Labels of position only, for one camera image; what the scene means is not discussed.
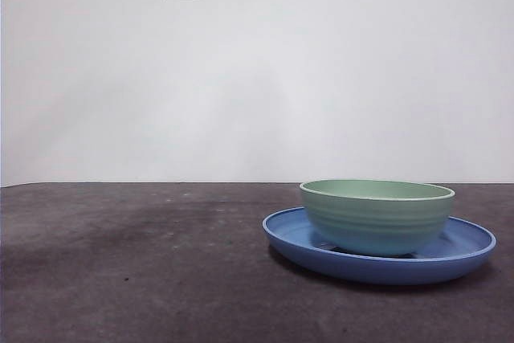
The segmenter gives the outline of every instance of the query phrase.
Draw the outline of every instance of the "plate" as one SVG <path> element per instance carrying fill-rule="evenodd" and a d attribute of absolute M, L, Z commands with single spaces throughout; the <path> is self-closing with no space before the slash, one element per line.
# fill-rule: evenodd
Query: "plate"
<path fill-rule="evenodd" d="M 355 255 L 323 240 L 303 207 L 270 214 L 263 228 L 271 245 L 293 263 L 315 272 L 371 284 L 430 284 L 456 279 L 485 263 L 496 245 L 485 228 L 450 217 L 438 238 L 398 257 Z"/>

